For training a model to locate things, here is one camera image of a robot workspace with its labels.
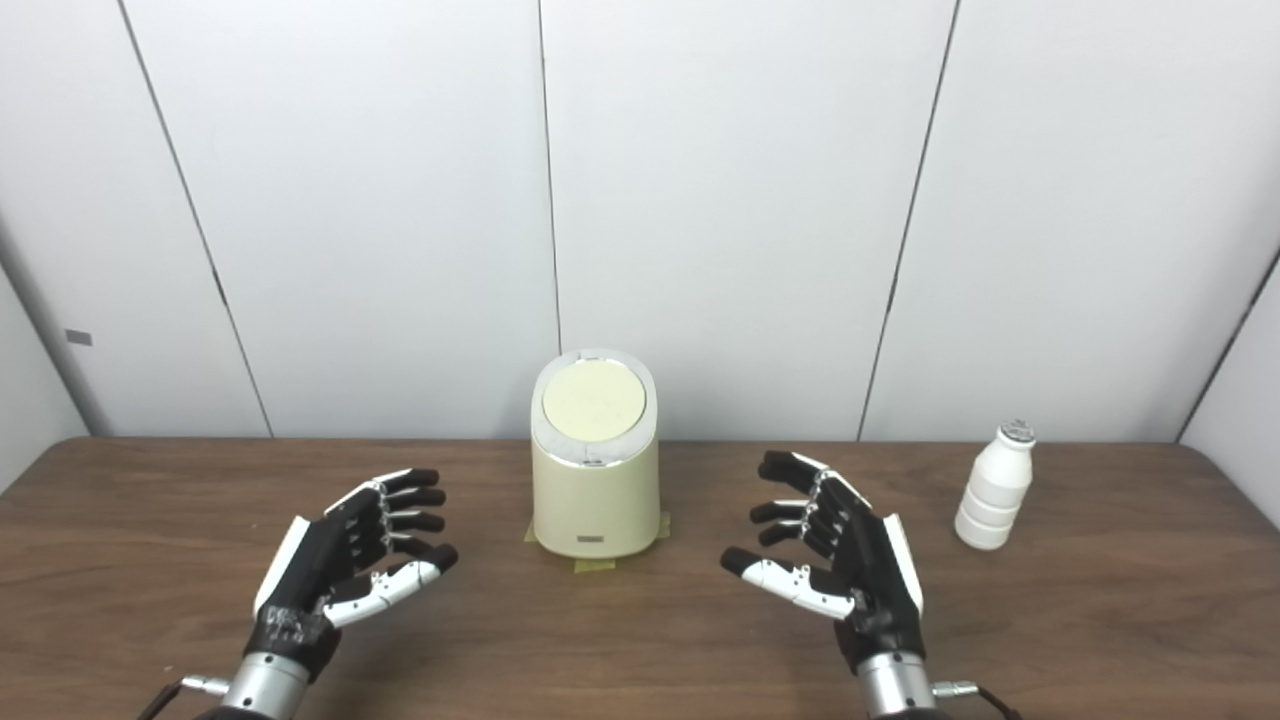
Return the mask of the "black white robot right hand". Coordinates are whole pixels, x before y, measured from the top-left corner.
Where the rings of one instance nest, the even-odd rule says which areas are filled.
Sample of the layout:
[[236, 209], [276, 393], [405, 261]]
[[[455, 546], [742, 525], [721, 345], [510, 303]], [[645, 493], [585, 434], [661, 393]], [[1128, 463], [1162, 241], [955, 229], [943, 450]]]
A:
[[838, 471], [801, 454], [767, 451], [758, 475], [800, 493], [751, 509], [750, 520], [764, 527], [759, 544], [796, 541], [819, 561], [791, 562], [728, 547], [721, 566], [831, 619], [852, 671], [884, 653], [925, 660], [923, 591], [901, 518], [878, 514]]

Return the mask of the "black white robot left hand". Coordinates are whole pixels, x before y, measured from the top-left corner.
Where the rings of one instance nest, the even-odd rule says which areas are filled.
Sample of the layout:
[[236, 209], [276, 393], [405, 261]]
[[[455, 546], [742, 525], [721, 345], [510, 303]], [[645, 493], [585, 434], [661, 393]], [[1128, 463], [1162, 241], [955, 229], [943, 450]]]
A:
[[326, 669], [346, 626], [419, 593], [460, 555], [421, 533], [444, 529], [434, 469], [407, 468], [357, 484], [321, 516], [296, 516], [253, 601], [247, 655], [298, 664], [308, 683]]

